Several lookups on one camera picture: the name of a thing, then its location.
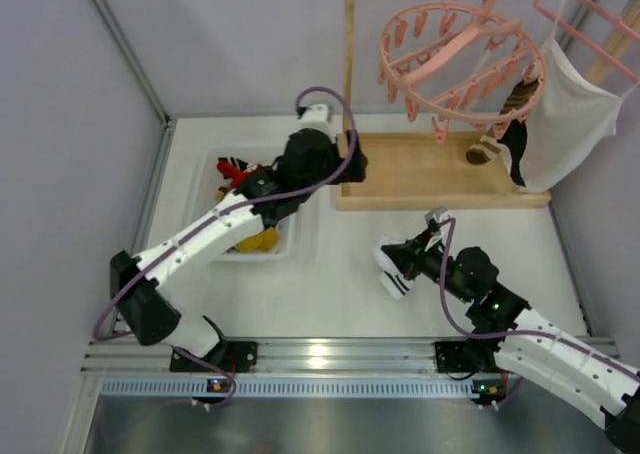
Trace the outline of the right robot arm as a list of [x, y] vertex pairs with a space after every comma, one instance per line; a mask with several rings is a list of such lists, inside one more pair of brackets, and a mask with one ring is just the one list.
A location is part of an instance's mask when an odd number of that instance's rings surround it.
[[566, 333], [499, 280], [479, 247], [449, 254], [428, 230], [400, 244], [400, 272], [438, 284], [442, 298], [468, 304], [466, 338], [475, 355], [570, 404], [621, 453], [639, 450], [639, 370]]

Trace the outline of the black sock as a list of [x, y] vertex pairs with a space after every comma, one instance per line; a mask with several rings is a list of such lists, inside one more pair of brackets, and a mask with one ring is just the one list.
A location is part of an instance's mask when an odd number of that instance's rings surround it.
[[510, 178], [519, 187], [526, 186], [520, 165], [527, 147], [527, 139], [528, 131], [526, 125], [513, 120], [504, 135], [498, 140]]

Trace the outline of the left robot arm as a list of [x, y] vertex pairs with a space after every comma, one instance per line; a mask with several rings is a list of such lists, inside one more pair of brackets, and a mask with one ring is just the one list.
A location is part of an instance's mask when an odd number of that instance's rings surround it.
[[323, 132], [303, 128], [289, 136], [284, 152], [231, 189], [200, 219], [163, 243], [110, 260], [111, 300], [141, 346], [171, 345], [196, 363], [219, 363], [228, 342], [206, 316], [182, 313], [170, 300], [167, 282], [226, 253], [294, 214], [325, 185], [359, 183], [367, 158], [357, 130], [345, 134], [348, 151]]

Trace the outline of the white striped sock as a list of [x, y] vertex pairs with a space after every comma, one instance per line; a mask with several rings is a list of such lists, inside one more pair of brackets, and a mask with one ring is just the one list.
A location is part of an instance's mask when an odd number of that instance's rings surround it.
[[374, 250], [374, 258], [377, 265], [382, 270], [379, 275], [379, 281], [385, 287], [387, 292], [396, 300], [403, 299], [412, 291], [415, 281], [407, 280], [400, 272], [399, 268], [394, 264], [391, 258], [382, 250], [385, 246], [399, 245], [400, 241], [391, 239], [386, 235], [382, 235]]

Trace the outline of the mustard yellow sock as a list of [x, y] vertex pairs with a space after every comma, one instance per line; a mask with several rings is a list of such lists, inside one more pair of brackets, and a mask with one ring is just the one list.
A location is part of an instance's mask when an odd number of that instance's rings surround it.
[[270, 252], [279, 242], [279, 232], [275, 227], [269, 227], [260, 233], [250, 236], [234, 246], [240, 253]]

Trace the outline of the brown striped sock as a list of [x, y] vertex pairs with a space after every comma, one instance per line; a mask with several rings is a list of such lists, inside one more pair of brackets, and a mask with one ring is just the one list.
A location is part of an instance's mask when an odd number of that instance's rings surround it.
[[[521, 109], [535, 93], [538, 86], [538, 80], [521, 80], [513, 87], [499, 114], [506, 115], [514, 110]], [[467, 163], [472, 166], [478, 166], [496, 160], [502, 151], [499, 144], [499, 137], [506, 133], [511, 122], [512, 120], [509, 120], [507, 123], [499, 123], [496, 127], [492, 127], [483, 134], [478, 142], [472, 144], [465, 153]]]

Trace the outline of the pink round clip hanger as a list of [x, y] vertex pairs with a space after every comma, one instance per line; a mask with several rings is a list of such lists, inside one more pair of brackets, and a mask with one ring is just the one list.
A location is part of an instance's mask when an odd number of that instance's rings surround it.
[[[495, 10], [497, 0], [419, 4], [393, 16], [383, 28], [378, 83], [389, 102], [404, 100], [409, 121], [431, 117], [444, 141], [452, 122], [480, 132], [509, 120], [524, 122], [541, 100], [547, 82], [541, 47], [520, 18]], [[539, 86], [525, 106], [499, 112], [521, 80]]]

